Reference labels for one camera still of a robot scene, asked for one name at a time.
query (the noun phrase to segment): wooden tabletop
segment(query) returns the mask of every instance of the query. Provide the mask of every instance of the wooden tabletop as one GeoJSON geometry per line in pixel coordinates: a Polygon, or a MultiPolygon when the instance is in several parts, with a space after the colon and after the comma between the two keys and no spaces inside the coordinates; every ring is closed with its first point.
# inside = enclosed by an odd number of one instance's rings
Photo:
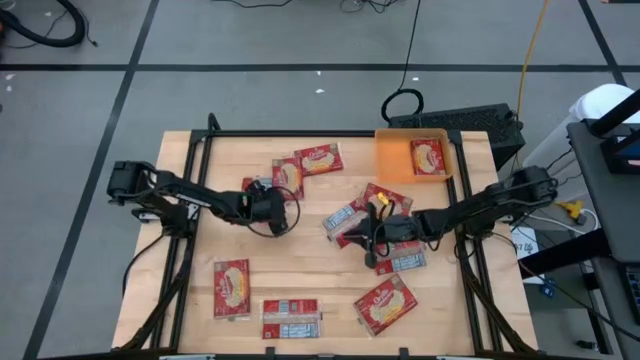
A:
{"type": "MultiPolygon", "coordinates": [[[[165,133],[158,169],[182,174],[189,135],[189,132],[165,133]]],[[[493,157],[486,133],[464,132],[463,141],[472,190],[476,193],[498,180],[493,157]]],[[[180,352],[260,354],[265,347],[274,346],[278,354],[397,355],[400,347],[407,347],[412,355],[473,354],[452,233],[445,235],[437,252],[426,251],[426,267],[400,273],[416,294],[416,308],[373,339],[358,323],[353,303],[390,275],[377,276],[366,268],[360,247],[349,245],[340,250],[330,244],[323,232],[322,220],[355,199],[368,182],[413,198],[413,209],[449,206],[444,183],[376,182],[373,138],[215,138],[206,186],[217,191],[239,191],[243,177],[270,175],[272,159],[291,156],[296,149],[332,142],[340,143],[345,169],[304,179],[300,223],[284,237],[260,238],[246,228],[231,226],[208,211],[202,212],[180,352]],[[249,258],[250,263],[251,317],[235,322],[216,320],[213,318],[213,263],[242,258],[249,258]],[[319,339],[261,338],[261,301],[286,298],[319,299],[324,311],[319,339]]],[[[200,156],[201,153],[196,156],[192,181],[199,171],[200,156]]],[[[457,194],[461,197],[457,169],[454,176],[457,194]]],[[[155,239],[160,230],[157,223],[142,225],[136,251],[155,239]]],[[[497,225],[496,232],[510,237],[504,225],[497,225]]],[[[168,244],[166,240],[152,248],[131,270],[114,346],[126,342],[155,306],[168,244]]],[[[484,241],[484,249],[496,305],[523,340],[537,347],[512,246],[504,239],[493,237],[484,241]]],[[[491,344],[486,316],[477,303],[484,346],[488,349],[491,344]]],[[[172,306],[167,311],[163,345],[168,344],[173,314],[172,306]]]]}

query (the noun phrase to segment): snack package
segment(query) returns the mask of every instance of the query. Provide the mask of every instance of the snack package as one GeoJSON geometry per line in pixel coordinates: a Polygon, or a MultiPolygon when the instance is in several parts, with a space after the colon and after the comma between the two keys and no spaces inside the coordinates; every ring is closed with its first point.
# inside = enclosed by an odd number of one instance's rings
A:
{"type": "Polygon", "coordinates": [[[338,143],[296,150],[293,156],[300,158],[303,176],[324,174],[344,168],[338,143]]]}
{"type": "Polygon", "coordinates": [[[265,300],[262,304],[262,338],[318,338],[321,320],[318,300],[265,300]]]}
{"type": "Polygon", "coordinates": [[[367,201],[371,201],[374,204],[376,213],[384,206],[378,198],[379,193],[384,194],[387,199],[393,200],[396,203],[394,214],[409,215],[413,199],[369,183],[362,192],[362,196],[353,200],[347,206],[333,213],[322,222],[329,240],[341,249],[349,245],[349,241],[344,239],[343,234],[358,226],[360,221],[367,217],[367,201]]]}
{"type": "Polygon", "coordinates": [[[413,171],[416,175],[445,175],[442,144],[436,138],[411,140],[413,171]]]}
{"type": "MultiPolygon", "coordinates": [[[[384,254],[387,251],[384,244],[379,244],[377,248],[379,254],[384,254]]],[[[376,256],[378,262],[376,263],[375,270],[378,275],[427,265],[427,260],[424,255],[424,245],[421,241],[390,243],[389,254],[387,256],[376,256]]]]}
{"type": "Polygon", "coordinates": [[[249,260],[218,261],[213,264],[213,317],[250,314],[249,260]]]}
{"type": "MultiPolygon", "coordinates": [[[[275,159],[272,162],[273,186],[289,189],[298,200],[304,198],[302,187],[302,165],[299,158],[275,159]]],[[[293,200],[291,194],[282,191],[286,200],[293,200]]]]}
{"type": "Polygon", "coordinates": [[[353,200],[322,222],[327,238],[341,249],[349,245],[349,241],[345,240],[342,234],[356,227],[367,216],[366,211],[356,210],[356,202],[358,199],[353,200]]]}
{"type": "Polygon", "coordinates": [[[394,275],[354,303],[361,322],[372,336],[380,334],[418,305],[418,300],[402,281],[394,275]]]}
{"type": "Polygon", "coordinates": [[[247,187],[249,186],[249,184],[251,184],[254,181],[259,181],[260,184],[262,186],[264,186],[266,189],[270,188],[271,186],[273,186],[273,181],[271,180],[270,177],[245,177],[242,178],[242,187],[241,190],[242,191],[247,191],[247,187]]]}

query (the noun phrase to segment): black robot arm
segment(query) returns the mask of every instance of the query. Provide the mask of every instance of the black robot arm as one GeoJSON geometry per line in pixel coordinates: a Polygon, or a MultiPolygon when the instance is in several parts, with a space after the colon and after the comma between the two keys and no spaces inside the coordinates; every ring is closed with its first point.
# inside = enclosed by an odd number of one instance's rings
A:
{"type": "Polygon", "coordinates": [[[468,235],[482,236],[491,232],[494,223],[502,217],[512,215],[519,218],[551,204],[558,195],[557,184],[545,169],[532,166],[446,209],[417,210],[411,216],[392,215],[383,220],[369,203],[369,216],[346,232],[344,238],[365,249],[365,264],[373,268],[377,244],[440,240],[459,225],[464,226],[468,235]]]}
{"type": "Polygon", "coordinates": [[[107,194],[111,203],[140,205],[141,208],[131,211],[136,218],[145,220],[149,215],[155,215],[172,236],[182,237],[189,231],[189,208],[171,203],[165,197],[208,208],[214,216],[235,225],[268,222],[274,236],[289,229],[284,196],[280,190],[265,189],[259,182],[253,182],[246,192],[217,192],[179,178],[170,171],[157,170],[147,162],[117,161],[107,194]]]}

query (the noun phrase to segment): black keyboard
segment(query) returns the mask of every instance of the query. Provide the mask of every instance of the black keyboard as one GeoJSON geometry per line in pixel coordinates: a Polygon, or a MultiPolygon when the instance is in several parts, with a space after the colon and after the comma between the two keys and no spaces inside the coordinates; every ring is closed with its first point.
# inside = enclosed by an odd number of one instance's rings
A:
{"type": "Polygon", "coordinates": [[[397,116],[393,128],[442,128],[462,131],[486,131],[489,141],[497,144],[516,136],[513,115],[507,104],[476,106],[457,110],[397,116]]]}
{"type": "Polygon", "coordinates": [[[640,265],[622,265],[620,267],[622,286],[626,288],[631,312],[640,324],[640,265]]]}

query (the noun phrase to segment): orange tray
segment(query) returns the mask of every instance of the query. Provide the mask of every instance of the orange tray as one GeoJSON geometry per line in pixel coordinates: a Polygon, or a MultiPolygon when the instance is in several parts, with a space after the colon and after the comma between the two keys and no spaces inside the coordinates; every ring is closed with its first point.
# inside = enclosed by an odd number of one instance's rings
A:
{"type": "Polygon", "coordinates": [[[452,175],[449,137],[444,129],[376,130],[376,173],[384,183],[418,183],[445,181],[452,175]],[[437,138],[442,146],[445,175],[416,175],[411,157],[411,140],[437,138]]]}

